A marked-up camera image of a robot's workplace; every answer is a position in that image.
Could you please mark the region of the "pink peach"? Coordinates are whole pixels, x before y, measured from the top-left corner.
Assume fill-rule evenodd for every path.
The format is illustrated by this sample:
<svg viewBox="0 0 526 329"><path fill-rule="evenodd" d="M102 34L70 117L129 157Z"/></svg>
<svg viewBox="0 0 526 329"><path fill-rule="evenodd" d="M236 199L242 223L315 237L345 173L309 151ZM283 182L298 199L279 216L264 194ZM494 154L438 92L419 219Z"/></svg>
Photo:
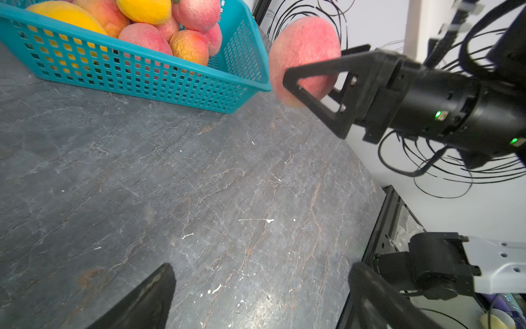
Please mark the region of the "pink peach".
<svg viewBox="0 0 526 329"><path fill-rule="evenodd" d="M208 41L209 57L216 56L220 52L223 42L223 34L219 24L217 23L212 29L204 32L204 35Z"/></svg>
<svg viewBox="0 0 526 329"><path fill-rule="evenodd" d="M118 39L172 56L170 45L160 31L147 23L134 23L122 29Z"/></svg>
<svg viewBox="0 0 526 329"><path fill-rule="evenodd" d="M293 108L304 105L283 85L284 73L291 67L339 58L341 45L333 26L317 16L290 23L275 39L268 55L272 89L278 99Z"/></svg>
<svg viewBox="0 0 526 329"><path fill-rule="evenodd" d="M170 16L166 23L156 25L156 28L167 42L170 42L172 36L180 31L179 22L174 16Z"/></svg>
<svg viewBox="0 0 526 329"><path fill-rule="evenodd" d="M173 1L172 13L187 30L206 32L219 22L221 2L219 0Z"/></svg>

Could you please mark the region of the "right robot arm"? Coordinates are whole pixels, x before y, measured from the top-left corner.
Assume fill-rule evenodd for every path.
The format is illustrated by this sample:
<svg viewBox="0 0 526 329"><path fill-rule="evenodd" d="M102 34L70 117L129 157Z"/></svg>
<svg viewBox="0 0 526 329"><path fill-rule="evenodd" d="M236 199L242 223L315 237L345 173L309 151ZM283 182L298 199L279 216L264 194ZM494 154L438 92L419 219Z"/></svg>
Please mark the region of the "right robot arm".
<svg viewBox="0 0 526 329"><path fill-rule="evenodd" d="M460 1L444 38L419 63L368 45L337 59L294 64L280 82L337 137L353 125L382 146L398 134L442 148L408 178L427 173L456 150L466 170L515 155L525 160L525 2L504 1L483 16L461 42L460 73L438 69L476 1ZM525 266L505 242L450 232L425 232L406 252L378 256L374 270L404 297L449 300L478 293L524 293Z"/></svg>

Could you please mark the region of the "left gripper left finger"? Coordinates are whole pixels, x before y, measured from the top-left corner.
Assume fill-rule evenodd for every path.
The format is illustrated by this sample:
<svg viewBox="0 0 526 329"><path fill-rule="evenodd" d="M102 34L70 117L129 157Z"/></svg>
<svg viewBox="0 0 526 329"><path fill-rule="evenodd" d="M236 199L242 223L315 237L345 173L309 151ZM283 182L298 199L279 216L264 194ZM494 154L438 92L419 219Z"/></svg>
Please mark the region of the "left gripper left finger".
<svg viewBox="0 0 526 329"><path fill-rule="evenodd" d="M173 267L164 263L90 328L165 328L176 288Z"/></svg>

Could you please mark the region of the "orange peach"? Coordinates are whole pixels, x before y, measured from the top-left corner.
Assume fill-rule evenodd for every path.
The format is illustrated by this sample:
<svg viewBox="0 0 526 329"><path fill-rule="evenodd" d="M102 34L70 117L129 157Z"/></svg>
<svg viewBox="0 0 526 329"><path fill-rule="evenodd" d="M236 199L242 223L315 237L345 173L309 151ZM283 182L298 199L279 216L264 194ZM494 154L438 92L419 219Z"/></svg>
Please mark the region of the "orange peach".
<svg viewBox="0 0 526 329"><path fill-rule="evenodd" d="M131 24L114 0L75 0L73 4L91 14L111 37L118 38L121 31Z"/></svg>
<svg viewBox="0 0 526 329"><path fill-rule="evenodd" d="M171 37L169 45L175 57L203 66L208 65L208 39L201 32L179 31Z"/></svg>

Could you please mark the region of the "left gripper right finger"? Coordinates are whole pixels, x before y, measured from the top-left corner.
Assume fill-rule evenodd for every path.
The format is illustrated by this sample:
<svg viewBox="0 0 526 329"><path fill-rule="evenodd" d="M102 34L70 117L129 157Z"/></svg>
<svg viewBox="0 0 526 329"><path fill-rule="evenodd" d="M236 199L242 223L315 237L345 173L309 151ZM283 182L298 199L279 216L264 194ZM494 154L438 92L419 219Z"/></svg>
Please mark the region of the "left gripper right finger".
<svg viewBox="0 0 526 329"><path fill-rule="evenodd" d="M349 273L349 328L439 328L363 262Z"/></svg>

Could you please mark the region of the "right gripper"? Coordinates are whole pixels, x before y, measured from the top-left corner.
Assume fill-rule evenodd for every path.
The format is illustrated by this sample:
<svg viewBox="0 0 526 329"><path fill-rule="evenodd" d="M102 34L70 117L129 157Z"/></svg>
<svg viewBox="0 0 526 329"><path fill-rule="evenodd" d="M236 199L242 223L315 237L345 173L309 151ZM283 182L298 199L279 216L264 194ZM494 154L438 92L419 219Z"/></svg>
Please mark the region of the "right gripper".
<svg viewBox="0 0 526 329"><path fill-rule="evenodd" d="M372 144L391 129L489 158L525 157L525 90L370 49L290 67L283 86L341 139L355 123Z"/></svg>

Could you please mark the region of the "yellow pepper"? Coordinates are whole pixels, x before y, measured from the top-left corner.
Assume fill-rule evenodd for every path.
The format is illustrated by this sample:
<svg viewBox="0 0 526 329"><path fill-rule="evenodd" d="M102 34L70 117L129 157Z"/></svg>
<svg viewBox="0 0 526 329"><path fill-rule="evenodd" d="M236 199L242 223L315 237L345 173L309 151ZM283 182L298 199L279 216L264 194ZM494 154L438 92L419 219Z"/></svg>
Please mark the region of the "yellow pepper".
<svg viewBox="0 0 526 329"><path fill-rule="evenodd" d="M105 36L108 33L102 25L86 10L81 7L65 1L45 1L38 4L30 5L27 11L38 15L46 16L63 23L68 23L76 27L90 30Z"/></svg>
<svg viewBox="0 0 526 329"><path fill-rule="evenodd" d="M172 15L170 0L116 0L119 10L135 23L162 25Z"/></svg>

